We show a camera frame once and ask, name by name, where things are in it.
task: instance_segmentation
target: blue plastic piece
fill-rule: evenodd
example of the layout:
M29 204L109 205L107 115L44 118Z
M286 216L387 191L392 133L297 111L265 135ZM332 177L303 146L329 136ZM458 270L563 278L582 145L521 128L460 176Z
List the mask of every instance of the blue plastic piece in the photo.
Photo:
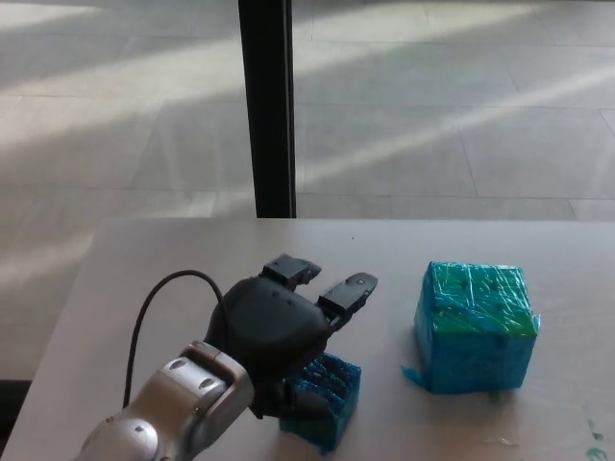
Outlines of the blue plastic piece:
M316 392L331 405L332 414L318 421L280 418L280 430L294 433L327 454L337 448L358 401L361 369L352 363L323 353L292 378L298 389Z
M405 376L434 394L462 394L520 387L540 319L520 268L432 262L414 326L423 373Z

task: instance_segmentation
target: white table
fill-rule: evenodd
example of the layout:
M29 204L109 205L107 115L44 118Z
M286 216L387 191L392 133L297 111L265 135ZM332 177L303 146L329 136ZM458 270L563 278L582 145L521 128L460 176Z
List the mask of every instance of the white table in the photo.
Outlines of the white table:
M335 459L606 461L590 449L615 458L615 226L177 219L114 221L99 232L3 460L71 459L89 431L120 408L135 317L157 281L199 269L226 291L282 252L323 267L299 290L312 299L354 272L380 279L366 307L328 347L363 368L358 409ZM403 378L400 366L416 364L412 318L421 277L434 259L526 269L543 328L518 392L438 397ZM213 306L198 279L176 280L160 292L141 331L134 392L204 336ZM318 457L281 434L275 420L259 422L245 412L198 459Z

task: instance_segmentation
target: black wire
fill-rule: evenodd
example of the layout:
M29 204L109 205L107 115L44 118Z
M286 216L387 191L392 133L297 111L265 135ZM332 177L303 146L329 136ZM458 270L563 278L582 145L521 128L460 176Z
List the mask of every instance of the black wire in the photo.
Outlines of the black wire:
M227 325L227 308L224 305L224 298L222 297L222 292L220 291L220 288L218 288L218 285L215 284L215 281L213 281L213 279L207 274L204 274L200 271L193 271L188 269L185 271L174 272L173 274L168 275L164 279L159 281L156 286L152 288L152 291L150 291L149 295L147 295L147 298L145 298L143 306L141 307L141 310L139 310L138 316L136 317L135 329L133 330L133 338L131 339L131 348L128 352L128 365L126 367L126 384L124 386L124 401L122 403L122 408L126 408L131 400L131 387L133 386L133 367L135 365L136 341L138 340L138 334L141 330L141 324L143 323L143 317L145 317L145 312L147 311L147 308L150 306L150 303L152 302L154 297L164 285L166 285L169 281L173 279L178 279L179 277L185 276L197 277L206 281L209 284L209 286L213 290L213 293L215 294L215 297L218 301L218 305L220 306L223 325Z

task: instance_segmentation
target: blue foam block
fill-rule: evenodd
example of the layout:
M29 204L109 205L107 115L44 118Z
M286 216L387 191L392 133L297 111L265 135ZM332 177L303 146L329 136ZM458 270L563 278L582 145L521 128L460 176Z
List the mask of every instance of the blue foam block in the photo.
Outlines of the blue foam block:
M335 450L357 407L360 377L361 369L357 365L323 353L307 365L300 376L292 378L291 383L298 389L324 396L331 405L332 414L318 421L280 418L280 429L314 444L321 454Z
M432 262L414 318L422 374L434 394L520 387L540 320L518 267Z

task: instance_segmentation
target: green and blue cube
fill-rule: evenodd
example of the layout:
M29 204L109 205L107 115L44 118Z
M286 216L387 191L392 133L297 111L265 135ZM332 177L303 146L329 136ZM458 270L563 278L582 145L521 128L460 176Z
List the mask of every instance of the green and blue cube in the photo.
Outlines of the green and blue cube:
M519 267L432 262L414 326L421 385L462 394L520 387L540 318Z

